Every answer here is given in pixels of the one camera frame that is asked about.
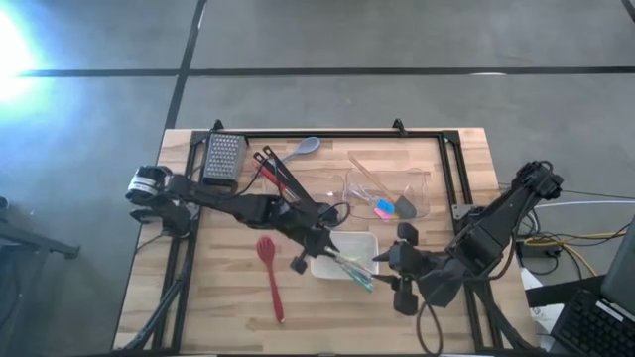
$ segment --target red silicone spatula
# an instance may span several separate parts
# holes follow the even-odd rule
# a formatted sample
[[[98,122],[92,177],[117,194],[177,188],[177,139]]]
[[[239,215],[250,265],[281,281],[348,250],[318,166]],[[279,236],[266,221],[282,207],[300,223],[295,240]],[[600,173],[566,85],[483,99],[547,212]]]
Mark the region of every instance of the red silicone spatula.
[[[276,245],[269,236],[262,236],[256,243],[256,251],[258,257],[267,266],[267,272],[269,272],[269,286],[271,287],[271,297],[274,300],[274,310],[276,311],[276,319],[278,322],[285,322],[285,314],[282,311],[282,303],[280,302],[280,295],[278,294],[278,286],[276,285],[276,278],[274,277],[274,255],[276,255]]]

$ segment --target gray floor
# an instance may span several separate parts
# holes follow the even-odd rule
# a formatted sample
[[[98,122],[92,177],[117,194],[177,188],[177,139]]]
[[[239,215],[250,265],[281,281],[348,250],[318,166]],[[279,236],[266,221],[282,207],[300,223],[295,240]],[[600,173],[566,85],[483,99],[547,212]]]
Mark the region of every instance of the gray floor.
[[[24,37],[32,68],[177,68],[194,5],[15,0],[0,11]],[[634,65],[634,38],[619,1],[222,0],[207,4],[192,67]],[[15,203],[15,220],[82,247],[76,261],[48,262],[24,355],[109,348],[139,230],[123,194],[135,168],[157,157],[175,82],[37,78],[0,91],[14,92],[0,101],[0,194]],[[633,88],[635,75],[599,74],[191,78],[177,127],[217,118],[234,128],[385,127],[396,117],[485,127],[501,181],[547,159],[567,188],[633,196]],[[615,230],[634,213],[539,211],[545,230],[568,233]],[[601,273],[616,243],[580,250]],[[562,261],[542,280],[574,278]]]

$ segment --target wooden tabletop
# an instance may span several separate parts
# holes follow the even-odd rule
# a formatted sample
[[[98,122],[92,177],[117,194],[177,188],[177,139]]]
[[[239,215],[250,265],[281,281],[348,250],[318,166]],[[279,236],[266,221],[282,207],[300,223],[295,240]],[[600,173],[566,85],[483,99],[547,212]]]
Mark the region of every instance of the wooden tabletop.
[[[498,194],[485,132],[483,129],[457,129],[460,133],[465,165],[474,202],[488,204]],[[175,173],[185,169],[191,130],[168,130],[164,137],[159,165]],[[250,141],[254,150],[269,145],[279,156],[290,153],[300,139],[258,139]],[[345,178],[353,168],[353,154],[370,171],[419,169],[426,173],[431,211],[414,222],[419,230],[420,248],[442,250],[452,238],[438,143],[432,139],[322,139],[316,152],[292,159],[288,168],[303,181],[309,194],[329,196],[336,188],[325,187],[312,178]],[[243,183],[253,173],[251,161],[245,163]],[[455,186],[458,176],[454,171]],[[251,191],[266,191],[256,181]],[[144,226],[139,244],[156,236],[160,225]],[[385,251],[394,241],[396,224],[351,217],[340,230],[370,231]],[[274,270],[285,310],[285,323],[278,324],[272,307],[265,266],[258,259],[256,240],[271,235],[276,244]],[[115,347],[130,341],[156,308],[161,294],[169,239],[158,240],[135,257]],[[381,282],[367,293],[348,281],[326,281],[307,270],[298,275],[289,268],[301,247],[275,231],[252,230],[233,217],[204,209],[190,284],[188,312],[182,339],[182,353],[421,353],[415,334],[415,319],[395,312],[393,292]],[[389,274],[387,264],[380,273]],[[516,264],[492,283],[497,304],[516,329],[536,343],[534,325]],[[472,352],[472,340],[463,292],[447,308],[437,308],[444,333],[444,352]],[[486,318],[479,306],[483,332]],[[172,336],[174,314],[169,315],[167,337]],[[432,318],[422,319],[424,339],[434,350],[437,336]]]

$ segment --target cheese grater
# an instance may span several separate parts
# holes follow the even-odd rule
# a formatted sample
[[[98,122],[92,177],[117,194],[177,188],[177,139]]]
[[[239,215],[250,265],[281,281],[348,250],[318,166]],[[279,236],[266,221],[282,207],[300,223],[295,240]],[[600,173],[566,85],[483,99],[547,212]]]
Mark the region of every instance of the cheese grater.
[[[243,135],[210,133],[202,184],[238,188],[238,180],[247,153],[247,139]]]

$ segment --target white tray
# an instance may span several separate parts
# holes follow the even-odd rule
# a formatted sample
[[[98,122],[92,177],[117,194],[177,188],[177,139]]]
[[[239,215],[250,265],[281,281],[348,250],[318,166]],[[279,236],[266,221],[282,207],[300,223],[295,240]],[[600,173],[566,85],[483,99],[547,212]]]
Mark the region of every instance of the white tray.
[[[379,254],[375,235],[370,232],[331,231],[330,239],[342,255],[356,259],[369,271],[379,274],[379,263],[372,261]],[[311,274],[321,279],[350,280],[348,274],[326,256],[311,259]]]

